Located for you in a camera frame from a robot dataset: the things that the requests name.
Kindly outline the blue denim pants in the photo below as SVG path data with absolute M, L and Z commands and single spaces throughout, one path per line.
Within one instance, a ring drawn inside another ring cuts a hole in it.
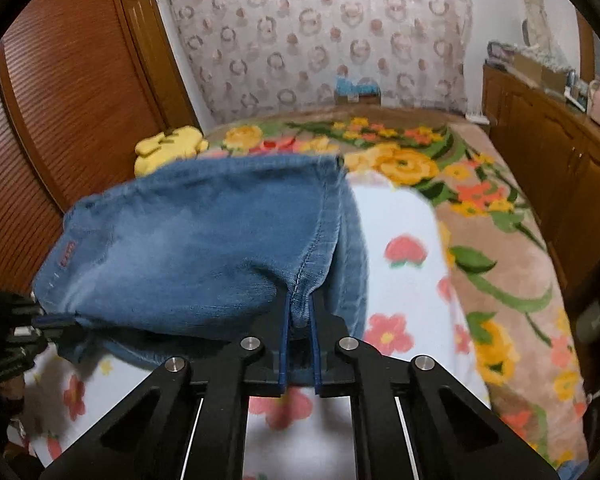
M 82 328 L 58 353 L 154 367 L 243 335 L 278 292 L 294 336 L 317 290 L 361 336 L 366 247 L 346 174 L 337 155 L 187 159 L 82 198 L 33 282 L 47 314 Z

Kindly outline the white floral bed sheet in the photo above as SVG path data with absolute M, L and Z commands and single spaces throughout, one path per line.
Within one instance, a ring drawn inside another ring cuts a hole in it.
M 364 340 L 385 356 L 432 356 L 482 402 L 488 389 L 450 279 L 450 234 L 412 191 L 379 174 L 350 183 L 367 248 Z M 110 354 L 73 366 L 47 349 L 26 376 L 18 434 L 43 465 L 148 376 Z M 293 388 L 280 399 L 251 400 L 244 476 L 247 479 L 352 479 L 353 429 L 346 399 L 321 399 Z

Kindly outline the brown floral blanket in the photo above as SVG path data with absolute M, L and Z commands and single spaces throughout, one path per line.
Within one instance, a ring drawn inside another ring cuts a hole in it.
M 588 458 L 583 379 L 554 264 L 531 206 L 488 136 L 438 110 L 352 105 L 219 126 L 227 153 L 340 151 L 434 207 L 463 314 L 455 343 L 474 356 L 495 411 L 552 465 Z

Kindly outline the yellow Pikachu plush toy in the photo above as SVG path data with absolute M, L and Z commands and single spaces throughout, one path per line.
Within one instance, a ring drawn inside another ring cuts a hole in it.
M 181 159 L 195 158 L 209 147 L 200 130 L 193 126 L 169 129 L 135 145 L 134 176 L 148 176 Z

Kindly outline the brown louvered wardrobe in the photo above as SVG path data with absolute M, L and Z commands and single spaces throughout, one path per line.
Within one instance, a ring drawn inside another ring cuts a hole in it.
M 81 197 L 197 123 L 157 0 L 30 0 L 0 39 L 0 290 L 25 294 Z

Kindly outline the wooden sideboard cabinet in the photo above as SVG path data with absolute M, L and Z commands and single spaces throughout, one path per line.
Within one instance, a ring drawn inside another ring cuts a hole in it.
M 565 300 L 580 300 L 600 279 L 600 127 L 488 64 L 482 108 L 539 221 Z

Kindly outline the cardboard box with blue bag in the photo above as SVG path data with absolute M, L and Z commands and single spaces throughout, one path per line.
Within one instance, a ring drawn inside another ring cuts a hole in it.
M 365 104 L 380 105 L 381 90 L 378 83 L 370 78 L 362 78 L 354 82 L 349 78 L 338 77 L 334 91 L 334 101 L 337 105 Z

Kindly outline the cardboard box on cabinet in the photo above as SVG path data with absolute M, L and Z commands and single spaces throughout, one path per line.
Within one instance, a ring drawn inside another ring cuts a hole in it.
M 548 66 L 521 53 L 515 54 L 513 68 L 539 88 L 563 94 L 567 87 L 569 68 Z

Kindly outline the circle patterned curtain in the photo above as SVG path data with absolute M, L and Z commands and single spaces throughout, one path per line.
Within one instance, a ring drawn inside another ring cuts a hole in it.
M 329 106 L 464 112 L 471 0 L 166 0 L 216 122 Z

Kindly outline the beige tied side curtain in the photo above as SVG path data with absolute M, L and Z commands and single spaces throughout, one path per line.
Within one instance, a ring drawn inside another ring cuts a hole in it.
M 524 0 L 524 43 L 529 47 L 550 52 L 553 34 L 548 24 L 544 0 Z

